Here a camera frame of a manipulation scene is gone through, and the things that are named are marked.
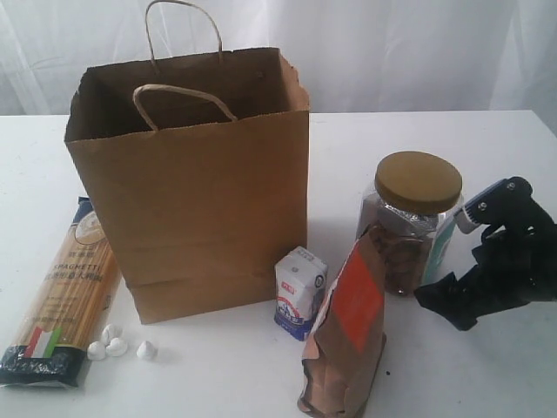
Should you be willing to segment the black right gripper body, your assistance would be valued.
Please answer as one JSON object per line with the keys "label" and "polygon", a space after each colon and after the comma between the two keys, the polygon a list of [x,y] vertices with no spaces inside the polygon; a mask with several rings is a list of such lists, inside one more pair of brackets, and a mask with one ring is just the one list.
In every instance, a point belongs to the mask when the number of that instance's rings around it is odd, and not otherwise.
{"label": "black right gripper body", "polygon": [[556,224],[541,208],[473,212],[487,228],[473,249],[475,305],[556,301]]}

